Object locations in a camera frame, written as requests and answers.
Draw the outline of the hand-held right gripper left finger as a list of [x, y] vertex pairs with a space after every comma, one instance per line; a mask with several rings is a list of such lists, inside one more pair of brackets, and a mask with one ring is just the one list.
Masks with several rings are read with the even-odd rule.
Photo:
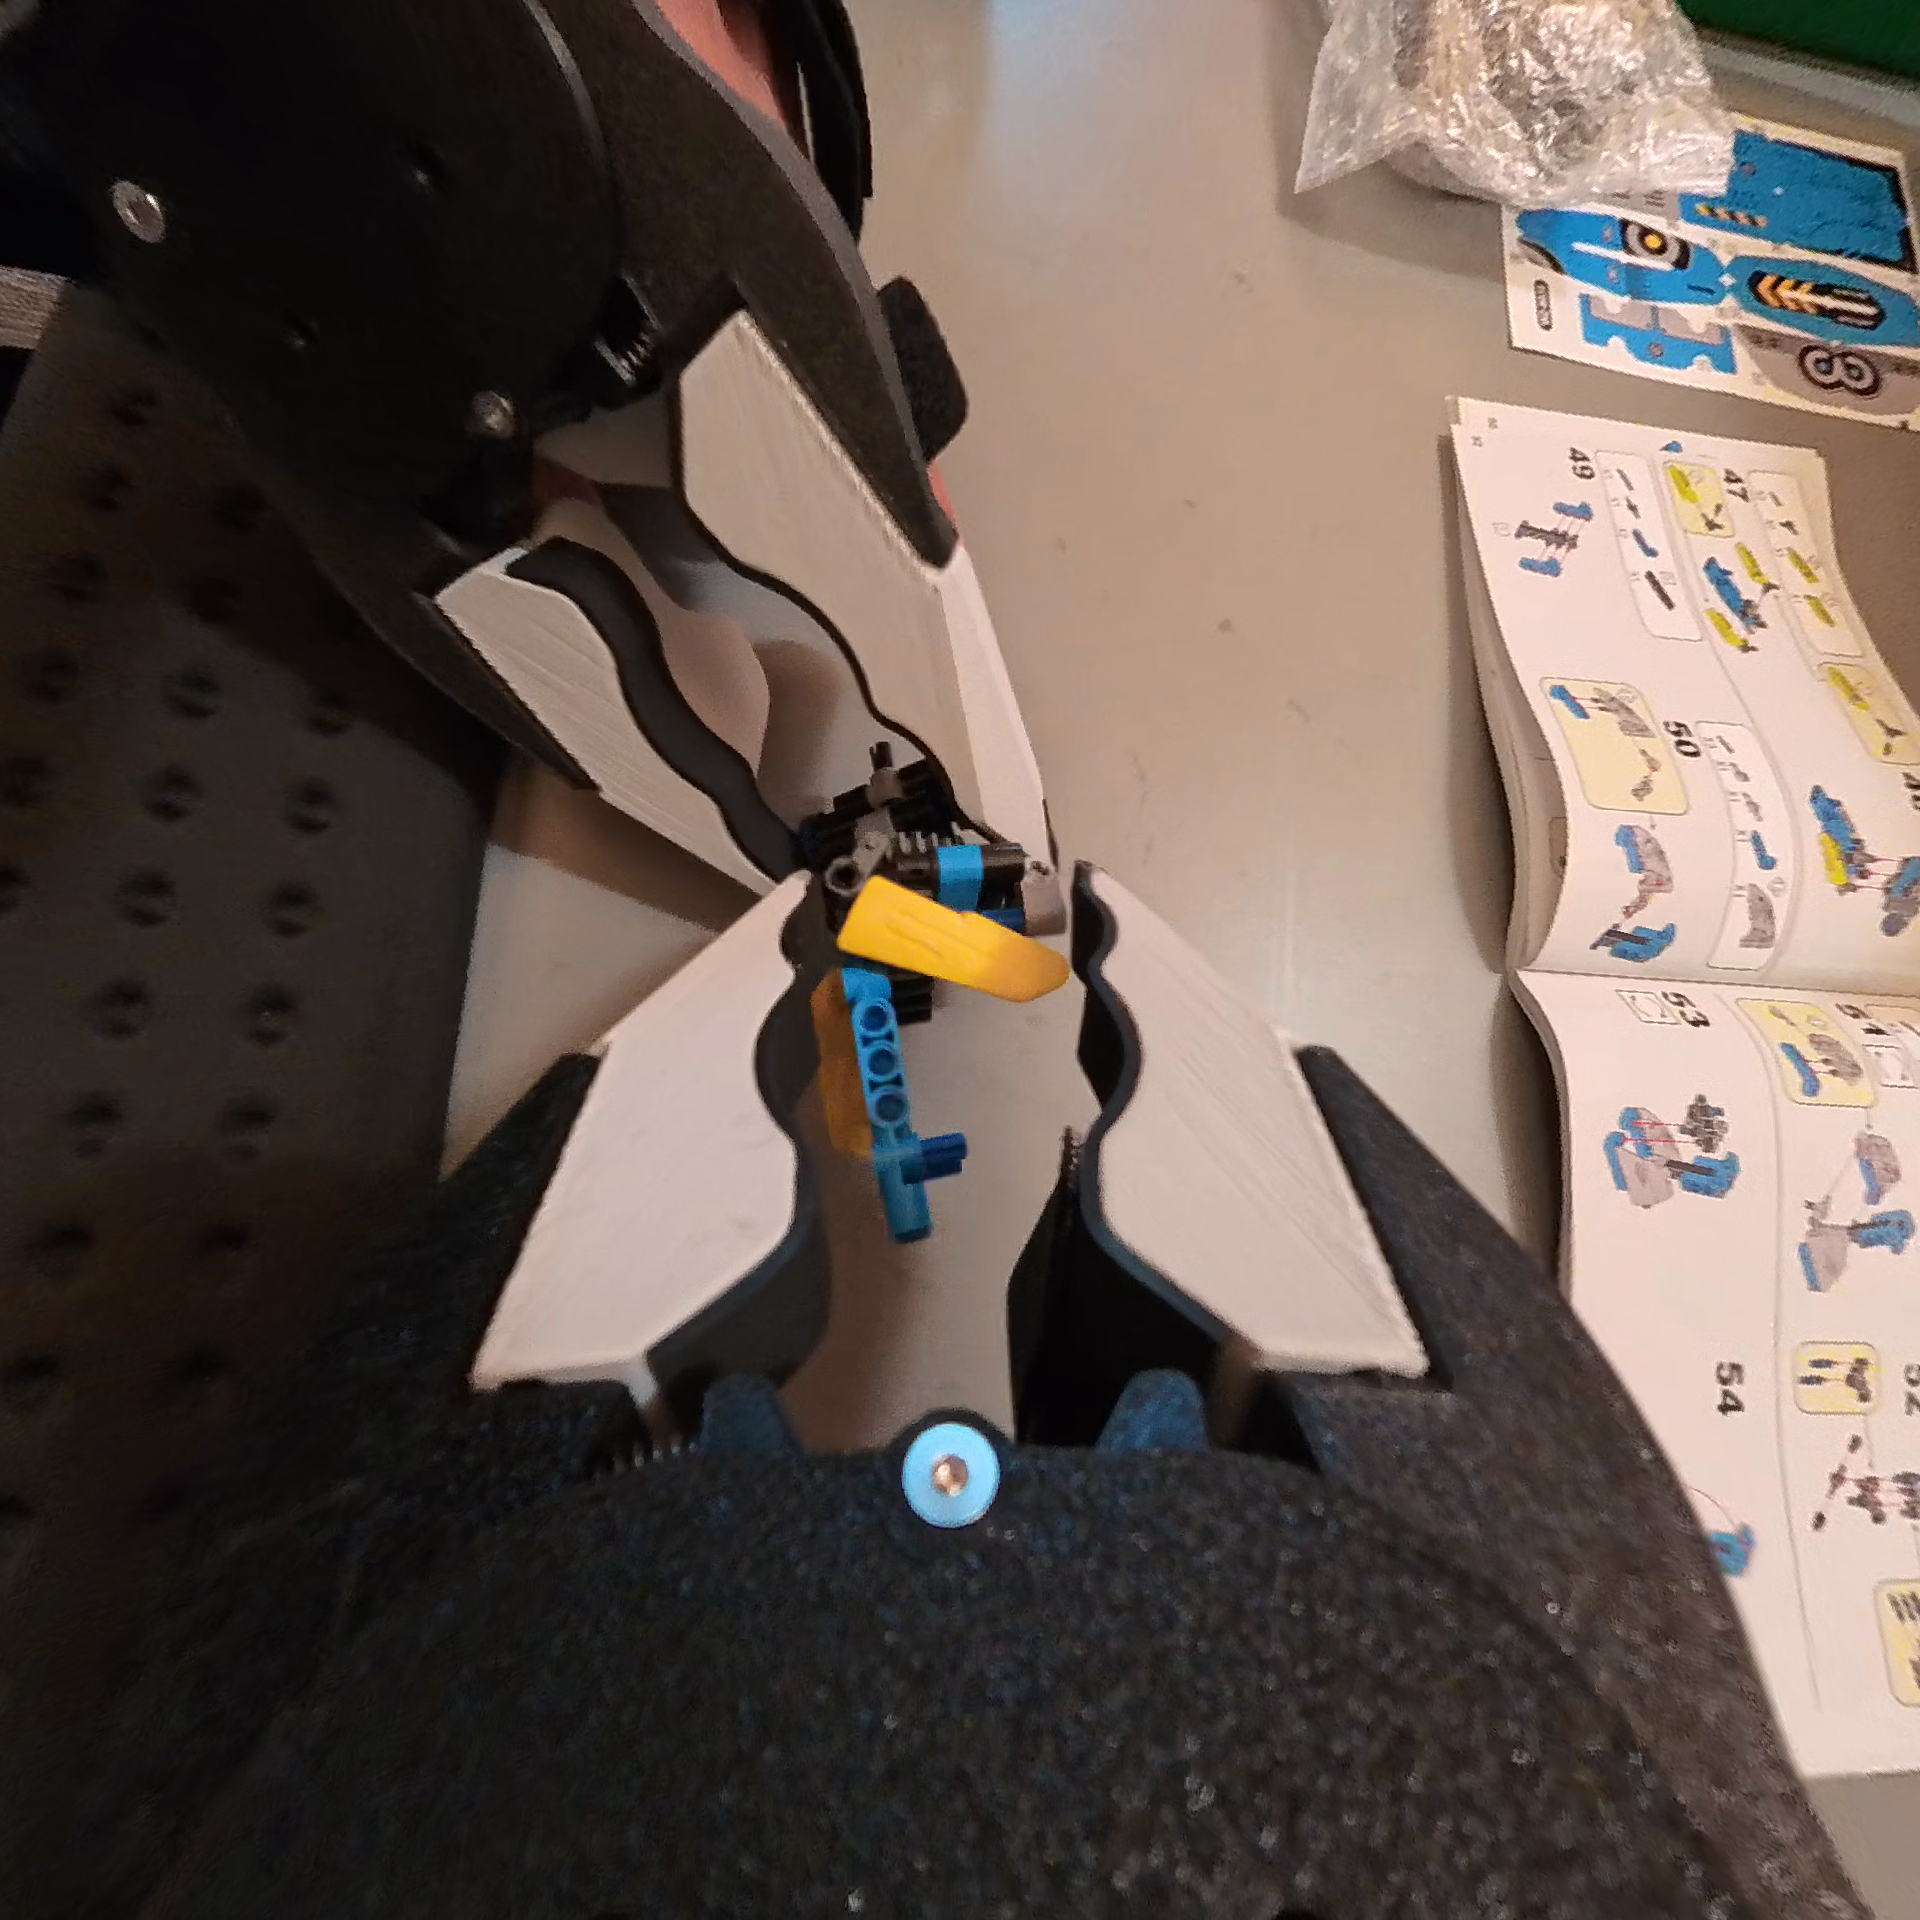
[[825, 1336], [797, 1129], [818, 1070], [820, 882], [797, 874], [592, 1049], [592, 1079], [469, 1382], [788, 1382]]

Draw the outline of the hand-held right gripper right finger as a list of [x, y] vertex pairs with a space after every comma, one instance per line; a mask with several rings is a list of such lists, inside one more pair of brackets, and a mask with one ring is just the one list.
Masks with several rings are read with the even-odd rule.
[[1095, 1248], [1269, 1375], [1426, 1377], [1289, 1032], [1091, 862], [1072, 875], [1072, 973]]

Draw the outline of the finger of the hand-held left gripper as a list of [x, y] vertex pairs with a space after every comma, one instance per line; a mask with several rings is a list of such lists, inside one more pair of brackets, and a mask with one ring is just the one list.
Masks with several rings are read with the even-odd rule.
[[676, 417], [709, 543], [813, 616], [959, 809], [1050, 872], [1045, 785], [970, 552], [922, 558], [746, 312], [682, 374]]
[[608, 554], [515, 549], [434, 606], [602, 802], [756, 894], [800, 869], [795, 835], [682, 691], [657, 616]]

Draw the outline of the black blue domed brick assembly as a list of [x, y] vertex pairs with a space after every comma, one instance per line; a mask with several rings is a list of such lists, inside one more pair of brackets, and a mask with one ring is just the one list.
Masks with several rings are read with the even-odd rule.
[[1031, 938], [1067, 926], [1057, 869], [964, 823], [931, 762], [899, 763], [884, 741], [872, 747], [868, 779], [812, 811], [795, 837], [805, 869], [824, 885], [829, 930], [845, 925], [872, 878]]

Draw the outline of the yellow blue brick assembly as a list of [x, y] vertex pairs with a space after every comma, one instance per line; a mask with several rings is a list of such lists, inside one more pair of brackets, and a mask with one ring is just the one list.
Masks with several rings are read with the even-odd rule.
[[935, 864], [932, 896], [882, 875], [859, 882], [834, 936], [840, 958], [812, 994], [827, 1137], [866, 1161], [899, 1245], [931, 1237], [928, 1189], [964, 1170], [970, 1141], [916, 1125], [893, 976], [912, 973], [1012, 1005], [1067, 982], [1065, 955], [1024, 930], [1023, 910], [978, 909], [983, 857], [941, 853]]

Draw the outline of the grey desk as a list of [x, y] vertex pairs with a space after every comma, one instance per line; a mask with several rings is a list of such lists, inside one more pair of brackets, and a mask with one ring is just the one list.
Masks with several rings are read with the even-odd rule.
[[[1511, 352], [1498, 213], [1373, 168], [1299, 199], [1316, 6], [849, 6], [866, 256], [968, 383], [941, 461], [1057, 837], [1299, 1040], [1337, 1049], [1552, 1267], [1559, 1119], [1503, 982], [1452, 398], [1820, 449], [1840, 563], [1915, 699], [1915, 439]], [[445, 1167], [746, 905], [543, 768], [501, 791]], [[972, 1141], [893, 1248], [834, 1159], [805, 1439], [1005, 1419], [1003, 1288], [1091, 1117], [1079, 992], [964, 998], [916, 1117]]]

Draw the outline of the person's left hand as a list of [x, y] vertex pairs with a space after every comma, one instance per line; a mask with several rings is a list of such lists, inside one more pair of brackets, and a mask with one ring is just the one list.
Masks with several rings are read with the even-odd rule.
[[781, 8], [773, 3], [661, 3], [667, 26], [721, 83], [765, 115], [802, 149], [807, 118], [800, 65]]

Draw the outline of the black dimpled foam mat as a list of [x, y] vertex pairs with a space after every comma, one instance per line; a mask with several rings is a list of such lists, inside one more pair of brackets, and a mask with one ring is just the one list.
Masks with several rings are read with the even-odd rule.
[[496, 750], [73, 299], [5, 425], [5, 1663], [432, 1176]]

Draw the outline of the open instruction booklet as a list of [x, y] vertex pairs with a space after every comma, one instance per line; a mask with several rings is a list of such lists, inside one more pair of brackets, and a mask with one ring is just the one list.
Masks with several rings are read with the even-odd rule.
[[1915, 712], [1810, 449], [1453, 400], [1561, 1279], [1794, 1766], [1917, 1758]]

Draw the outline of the clear plastic bag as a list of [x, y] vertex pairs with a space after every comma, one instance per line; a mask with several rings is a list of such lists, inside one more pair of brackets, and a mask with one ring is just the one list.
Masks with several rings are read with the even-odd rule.
[[1738, 127], [1669, 3], [1332, 3], [1299, 193], [1381, 162], [1507, 208], [1724, 189]]

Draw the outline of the blue sticker sheet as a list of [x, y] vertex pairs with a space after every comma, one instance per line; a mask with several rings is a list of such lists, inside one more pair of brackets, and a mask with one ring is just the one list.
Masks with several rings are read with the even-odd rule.
[[1714, 191], [1507, 208], [1511, 345], [1915, 430], [1915, 194], [1884, 147], [1736, 121]]

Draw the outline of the green plastic bin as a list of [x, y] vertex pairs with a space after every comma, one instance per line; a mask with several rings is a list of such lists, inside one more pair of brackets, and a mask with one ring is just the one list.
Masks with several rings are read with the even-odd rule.
[[1917, 81], [1917, 3], [1680, 3], [1699, 29]]

